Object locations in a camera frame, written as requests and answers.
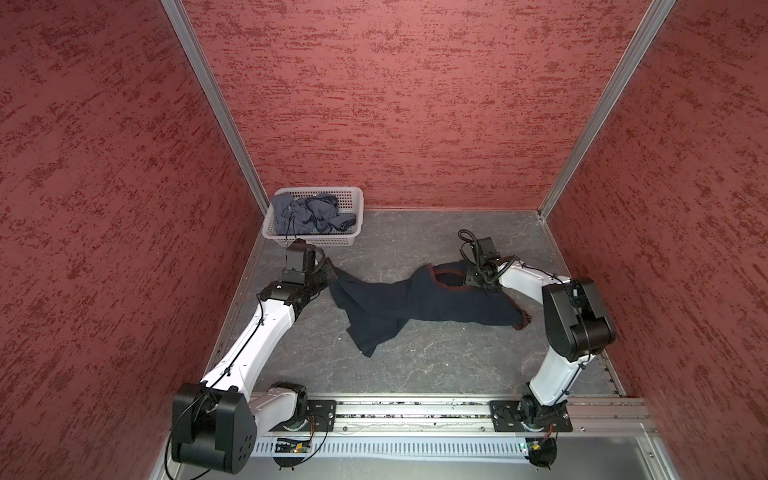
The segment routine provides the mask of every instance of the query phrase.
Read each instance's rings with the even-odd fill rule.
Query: gray marble floor
[[[333,263],[370,282],[395,282],[425,263],[458,260],[456,232],[469,228],[491,237],[502,255],[554,272],[554,255],[536,216],[529,212],[408,212],[367,210],[362,233],[351,247],[329,247]],[[280,278],[284,249],[268,240],[231,342],[257,309],[256,295]],[[326,290],[311,302],[267,361],[255,391],[276,381],[307,386],[316,393],[515,394],[537,372],[547,352],[541,307],[507,292],[532,316],[522,331],[474,323],[411,320],[401,333],[366,358],[346,333],[346,314]],[[574,385],[574,394],[612,396],[605,367],[593,361]]]

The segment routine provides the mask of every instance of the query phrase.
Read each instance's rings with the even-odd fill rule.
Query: black cable
[[[558,278],[558,276],[557,276],[557,275],[555,275],[555,274],[553,274],[553,273],[545,272],[545,271],[543,271],[543,270],[542,270],[542,269],[540,269],[540,268],[536,268],[535,266],[530,266],[530,265],[528,265],[526,262],[524,262],[524,261],[522,261],[522,260],[520,260],[520,266],[521,266],[521,267],[523,267],[523,268],[527,268],[527,269],[529,269],[529,270],[536,270],[536,271],[538,271],[538,272],[542,272],[544,275],[549,275],[549,277],[550,277],[550,278],[552,278],[553,280],[557,280],[558,282],[560,282],[560,283],[562,283],[562,284],[565,284],[565,282],[563,282],[562,280],[560,280],[560,278]]]
[[[320,260],[317,262],[317,265],[315,265],[315,268],[314,268],[314,270],[312,270],[312,271],[310,272],[310,275],[313,275],[313,274],[315,274],[315,273],[319,272],[319,271],[320,271],[320,269],[321,269],[321,268],[323,268],[323,262],[324,262],[324,261],[326,261],[326,251],[325,251],[325,250],[323,250],[323,249],[322,249],[322,248],[320,248],[320,247],[315,247],[315,250],[319,250],[319,251],[320,251],[320,253],[321,253],[323,256],[322,256],[322,257],[320,257]]]
[[[485,281],[486,281],[486,282],[488,282],[488,283],[494,283],[496,280],[498,280],[498,279],[502,278],[502,275],[504,275],[504,273],[505,273],[507,270],[509,270],[510,268],[512,268],[512,264],[513,264],[513,263],[514,263],[516,260],[519,260],[519,259],[518,259],[516,256],[514,256],[514,255],[513,255],[513,256],[512,256],[512,258],[511,258],[511,259],[510,259],[510,260],[509,260],[509,261],[508,261],[508,262],[507,262],[507,263],[506,263],[506,264],[505,264],[505,265],[502,267],[502,269],[501,269],[501,270],[499,270],[498,272],[496,272],[496,274],[495,274],[494,276],[492,276],[491,278],[486,278],[486,277],[485,277],[485,272],[482,272],[483,278],[484,278],[484,279],[485,279]]]
[[[456,235],[458,235],[458,238],[460,240],[464,241],[464,244],[462,244],[461,248],[458,249],[458,251],[462,254],[462,257],[467,263],[470,263],[472,265],[479,265],[480,264],[480,252],[478,251],[477,244],[478,244],[478,238],[475,237],[475,234],[470,232],[469,230],[462,228],[459,230]],[[475,261],[471,261],[469,258],[467,258],[466,254],[464,254],[464,245],[467,243],[471,243],[473,246],[475,246],[475,249],[473,250],[473,253],[475,254]]]
[[[256,335],[256,332],[259,330],[259,327],[263,325],[263,323],[264,323],[264,304],[262,303],[260,296],[257,295],[257,299],[259,300],[259,308],[261,309],[261,317],[259,318],[259,322],[256,324],[256,328],[253,329],[253,332],[248,336],[248,339],[245,341],[243,346],[240,347],[240,350],[238,350],[238,352],[232,358],[232,361],[230,362],[230,364],[221,373],[221,376],[219,378],[217,378],[216,381],[213,384],[211,384],[211,386],[206,386],[208,389],[212,389],[214,386],[216,386],[216,384],[222,378],[224,378],[224,376],[227,376],[227,375],[231,374],[232,367],[234,366],[235,361],[237,360],[237,357],[240,356],[240,354],[245,349],[246,345],[248,345],[248,342],[250,342],[250,340],[253,338],[253,336]],[[179,418],[176,419],[176,422],[174,422],[174,424],[170,428],[170,433],[168,434],[168,441],[165,442],[165,453],[163,455],[163,467],[165,468],[165,475],[170,480],[176,480],[173,476],[171,476],[170,470],[168,470],[168,448],[170,447],[170,439],[174,435],[174,430],[176,430],[176,427],[179,425],[179,421],[184,417],[184,414],[187,413],[187,411],[189,411],[189,409],[191,409],[201,399],[209,399],[209,398],[210,398],[210,395],[201,395],[201,396],[197,397],[187,408],[185,408],[183,410],[181,415],[179,415]],[[198,476],[190,478],[190,480],[197,480],[198,478],[202,477],[203,475],[207,474],[208,472],[210,472],[210,468],[208,470],[206,470],[205,472],[199,474]]]
[[[288,221],[286,222],[286,240],[288,240],[288,233],[290,233],[290,221],[293,219],[293,212],[290,213],[288,216]]]
[[[324,417],[324,416],[322,416],[322,415],[318,415],[316,418],[318,418],[318,419],[323,419],[323,421],[326,423],[326,434],[325,434],[325,436],[323,437],[323,441],[320,443],[320,446],[319,446],[319,447],[317,447],[317,450],[315,450],[314,452],[312,452],[312,455],[310,455],[310,456],[306,457],[306,458],[305,458],[304,460],[302,460],[301,462],[299,462],[299,463],[295,464],[295,465],[294,465],[295,467],[297,467],[297,466],[299,466],[299,465],[301,465],[301,464],[303,464],[303,463],[305,463],[305,462],[308,462],[308,461],[310,460],[310,458],[312,458],[313,456],[315,456],[315,454],[316,454],[317,452],[319,452],[319,451],[320,451],[320,449],[322,449],[322,448],[323,448],[323,445],[325,445],[325,444],[326,444],[326,439],[328,438],[328,431],[330,430],[330,428],[329,428],[329,426],[328,426],[328,420],[326,419],[326,417]]]
[[[592,355],[592,344],[589,341],[589,334],[587,334],[587,324],[584,322],[584,317],[577,311],[576,312],[576,318],[578,318],[578,322],[581,324],[581,328],[584,329],[584,338],[587,340],[587,352],[589,353],[589,357],[583,361],[582,363],[578,364],[578,367],[580,370],[586,370],[587,364],[592,361],[594,358],[594,355]],[[554,401],[554,404],[557,405],[558,402],[560,402],[560,399],[563,398],[564,394],[569,394],[571,387],[574,385],[574,382],[576,381],[576,377],[578,377],[579,371],[576,370],[574,373],[573,378],[568,383],[568,387],[565,388],[565,390],[560,391],[560,395],[558,396],[558,399]]]

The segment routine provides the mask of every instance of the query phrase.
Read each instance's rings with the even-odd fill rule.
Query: metal corner post
[[[194,33],[187,11],[184,9],[181,0],[161,0],[161,3],[170,19],[170,23],[174,27],[176,36],[181,42],[181,46],[184,48],[184,52],[187,54],[187,58],[189,58],[192,64],[197,80],[200,81],[205,96],[208,97],[210,106],[214,110],[219,125],[221,125],[224,136],[227,137],[237,163],[243,171],[243,176],[245,176],[248,186],[256,198],[256,202],[259,204],[261,213],[266,214],[266,209],[270,205],[269,198],[266,196],[266,191],[261,184],[256,168],[253,166],[243,138],[240,136],[240,132],[237,131],[237,126],[232,118],[230,109],[227,107],[224,96],[221,94],[219,85],[216,83],[214,73],[210,70],[210,66],[205,59],[200,42],[197,41],[197,36]]]
[[[539,215],[542,219],[546,220],[549,214],[552,212],[555,204],[565,190],[568,181],[573,176],[576,168],[581,163],[581,159],[587,153],[589,146],[597,136],[600,128],[603,126],[608,114],[611,113],[616,101],[621,96],[621,92],[624,91],[624,87],[627,86],[629,79],[632,77],[635,69],[640,64],[640,60],[643,59],[643,55],[650,47],[651,42],[667,18],[672,6],[676,0],[652,0],[648,10],[645,12],[643,19],[637,26],[632,39],[627,45],[627,50],[624,51],[621,60],[619,61],[611,79],[608,81],[603,94],[600,96],[597,105],[595,105],[592,115],[587,120],[587,124],[584,126],[584,130],[581,131],[581,135],[576,140],[573,150],[568,155],[562,170],[555,178],[554,183],[549,189],[547,196],[539,207]]]

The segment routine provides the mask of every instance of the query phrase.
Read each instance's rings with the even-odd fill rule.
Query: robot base
[[[333,421],[336,419],[336,400],[309,400],[307,406],[307,417],[310,415],[315,416],[315,430],[319,432],[325,432],[328,429],[329,432],[333,431]],[[326,421],[321,422],[317,417],[323,417]],[[309,422],[301,422],[300,426],[296,429],[291,428],[290,422],[280,423],[275,425],[271,432],[282,433],[296,433],[296,432],[308,432],[310,430]]]
[[[521,420],[521,400],[493,400],[489,403],[491,407],[491,419],[495,432],[546,432],[549,425],[555,432],[573,432],[574,427],[571,424],[568,413],[565,411],[565,402],[559,403],[554,407],[544,407],[552,409],[550,415],[547,415],[548,421],[533,425],[526,425]]]

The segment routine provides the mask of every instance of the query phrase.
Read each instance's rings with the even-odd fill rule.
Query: blue garment
[[[328,290],[349,318],[349,336],[370,357],[378,345],[395,338],[410,319],[509,325],[531,322],[505,293],[464,285],[465,261],[424,265],[411,278],[395,283],[367,283],[334,267],[339,279]]]
[[[293,199],[291,193],[275,195],[275,234],[312,235],[334,230],[343,232],[357,223],[355,214],[340,214],[339,199],[335,195]]]

